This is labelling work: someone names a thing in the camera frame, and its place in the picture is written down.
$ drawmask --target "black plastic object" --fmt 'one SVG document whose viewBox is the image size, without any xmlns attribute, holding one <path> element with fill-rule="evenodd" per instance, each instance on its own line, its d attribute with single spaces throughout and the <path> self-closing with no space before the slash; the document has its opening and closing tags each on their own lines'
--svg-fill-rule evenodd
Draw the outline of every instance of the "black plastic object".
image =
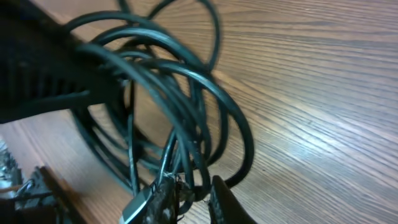
<svg viewBox="0 0 398 224">
<path fill-rule="evenodd" d="M 118 96 L 120 84 L 77 55 L 81 44 L 25 0 L 0 1 L 0 123 Z"/>
<path fill-rule="evenodd" d="M 178 192 L 175 177 L 165 176 L 154 193 L 142 224 L 177 223 Z"/>
<path fill-rule="evenodd" d="M 0 200 L 0 220 L 10 224 L 86 223 L 45 167 L 36 167 L 14 198 Z"/>
<path fill-rule="evenodd" d="M 209 212 L 212 224 L 255 224 L 236 200 L 223 179 L 215 175 L 210 192 Z"/>
</svg>

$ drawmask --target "coiled cable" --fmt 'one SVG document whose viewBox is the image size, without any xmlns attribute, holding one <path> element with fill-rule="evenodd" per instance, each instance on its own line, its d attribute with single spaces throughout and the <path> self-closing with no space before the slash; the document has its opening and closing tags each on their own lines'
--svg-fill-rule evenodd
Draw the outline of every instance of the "coiled cable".
<svg viewBox="0 0 398 224">
<path fill-rule="evenodd" d="M 218 86 L 211 71 L 214 69 L 221 43 L 220 19 L 208 0 L 198 0 L 210 12 L 215 35 L 213 50 L 208 63 L 203 63 L 191 50 L 182 45 L 172 34 L 152 22 L 163 8 L 174 2 L 164 0 L 150 14 L 143 18 L 132 13 L 125 0 L 118 0 L 121 11 L 101 11 L 86 14 L 64 25 L 67 32 L 84 24 L 117 19 L 127 25 L 107 30 L 90 43 L 82 44 L 76 51 L 85 57 L 94 57 L 102 62 L 102 69 L 111 71 L 121 81 L 121 85 L 131 82 L 129 106 L 124 103 L 124 88 L 120 99 L 106 104 L 109 117 L 119 134 L 124 137 L 128 149 L 125 149 L 95 121 L 87 108 L 72 110 L 78 130 L 97 159 L 135 196 L 140 192 L 137 162 L 156 174 L 153 184 L 162 181 L 165 173 L 185 174 L 185 183 L 192 190 L 194 197 L 180 208 L 180 214 L 188 211 L 194 201 L 203 200 L 210 192 L 211 180 L 207 167 L 216 162 L 224 153 L 228 140 L 228 116 L 238 125 L 243 143 L 243 163 L 237 173 L 225 180 L 228 187 L 233 187 L 248 174 L 254 159 L 254 143 L 249 124 L 234 100 Z M 120 38 L 130 37 L 120 49 L 110 51 L 103 46 Z M 157 46 L 170 52 L 178 61 L 158 58 L 151 46 Z M 187 78 L 190 96 L 181 90 L 177 74 Z M 162 108 L 173 125 L 164 147 L 156 146 L 134 125 L 134 86 L 143 86 Z M 211 135 L 206 124 L 206 110 L 203 91 L 210 92 L 217 100 L 220 115 L 220 140 L 211 153 Z M 98 130 L 114 147 L 129 157 L 129 165 L 120 161 L 97 135 Z M 151 147 L 161 154 L 158 160 L 145 152 Z M 202 186 L 195 186 L 193 170 L 198 169 Z"/>
</svg>

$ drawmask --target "metal part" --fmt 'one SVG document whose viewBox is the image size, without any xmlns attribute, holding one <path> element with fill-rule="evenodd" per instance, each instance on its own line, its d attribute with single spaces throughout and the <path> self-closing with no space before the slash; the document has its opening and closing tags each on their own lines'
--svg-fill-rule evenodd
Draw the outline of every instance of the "metal part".
<svg viewBox="0 0 398 224">
<path fill-rule="evenodd" d="M 177 222 L 179 185 L 175 177 L 165 175 L 159 186 L 142 190 L 123 210 L 119 223 L 169 224 Z"/>
<path fill-rule="evenodd" d="M 18 164 L 7 150 L 7 144 L 0 139 L 0 198 L 15 196 L 15 186 L 22 184 L 22 172 Z"/>
<path fill-rule="evenodd" d="M 12 199 L 19 210 L 52 207 L 64 223 L 86 223 L 65 192 L 45 167 L 36 167 L 30 181 Z"/>
</svg>

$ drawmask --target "wood grain surface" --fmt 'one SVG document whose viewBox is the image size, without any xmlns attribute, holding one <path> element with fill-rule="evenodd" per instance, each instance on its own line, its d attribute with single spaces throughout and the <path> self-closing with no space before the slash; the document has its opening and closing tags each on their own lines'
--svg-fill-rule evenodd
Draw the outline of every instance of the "wood grain surface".
<svg viewBox="0 0 398 224">
<path fill-rule="evenodd" d="M 117 8 L 112 0 L 36 2 L 60 22 Z M 141 15 L 156 3 L 134 2 Z M 252 171 L 233 189 L 243 207 L 259 223 L 398 223 L 398 2 L 215 3 L 224 25 L 215 75 L 242 107 L 256 142 Z M 156 21 L 207 58 L 212 29 L 201 4 L 178 0 Z M 76 33 L 89 40 L 117 24 L 95 22 Z M 170 124 L 139 94 L 138 125 L 162 144 Z M 217 136 L 211 99 L 208 107 Z M 111 129 L 101 107 L 93 109 Z M 78 192 L 88 221 L 116 223 L 131 196 L 87 150 L 69 112 L 5 124 L 0 132 L 27 174 L 49 165 Z M 233 125 L 211 173 L 227 177 L 241 158 Z M 209 222 L 205 202 L 182 220 Z"/>
</svg>

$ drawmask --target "black cable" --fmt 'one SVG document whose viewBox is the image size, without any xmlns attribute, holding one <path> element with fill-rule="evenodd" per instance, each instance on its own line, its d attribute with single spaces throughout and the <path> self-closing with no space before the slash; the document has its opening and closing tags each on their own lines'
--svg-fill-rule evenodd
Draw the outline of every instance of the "black cable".
<svg viewBox="0 0 398 224">
<path fill-rule="evenodd" d="M 235 186 L 247 176 L 254 159 L 254 143 L 246 118 L 227 92 L 215 83 L 211 74 L 217 62 L 221 43 L 218 13 L 208 0 L 198 1 L 209 11 L 215 28 L 213 50 L 208 63 L 203 63 L 177 38 L 151 21 L 174 0 L 164 0 L 159 3 L 146 19 L 132 14 L 125 0 L 118 0 L 122 11 L 94 12 L 80 16 L 64 25 L 65 30 L 70 32 L 89 22 L 105 19 L 127 22 L 126 26 L 103 32 L 91 43 L 79 46 L 77 51 L 82 57 L 95 57 L 100 60 L 102 65 L 99 69 L 120 80 L 120 98 L 106 104 L 106 109 L 111 121 L 128 145 L 128 149 L 124 149 L 106 133 L 87 108 L 72 110 L 73 117 L 79 132 L 93 154 L 133 195 L 137 195 L 140 191 L 137 162 L 157 176 L 152 184 L 159 184 L 166 173 L 175 175 L 184 173 L 185 182 L 194 193 L 194 197 L 188 197 L 190 199 L 187 199 L 180 208 L 180 214 L 188 211 L 194 201 L 203 200 L 210 192 L 211 180 L 207 167 L 216 162 L 226 148 L 228 115 L 238 125 L 244 143 L 242 166 L 237 173 L 226 180 L 228 187 Z M 130 37 L 131 40 L 114 52 L 103 47 L 124 37 Z M 152 46 L 161 47 L 170 52 L 178 62 L 158 58 L 152 51 Z M 183 76 L 188 80 L 190 96 L 183 93 L 174 75 Z M 126 82 L 131 82 L 129 106 L 124 104 Z M 156 146 L 134 125 L 135 85 L 142 85 L 149 92 L 173 125 L 164 147 Z M 220 114 L 220 140 L 213 153 L 211 153 L 210 131 L 206 123 L 203 91 L 210 92 L 216 98 Z M 125 153 L 129 157 L 129 164 L 120 161 L 106 147 L 97 133 L 101 133 L 110 144 Z M 161 159 L 150 156 L 146 149 L 151 149 L 161 156 Z M 199 170 L 202 186 L 195 185 L 194 169 Z"/>
</svg>

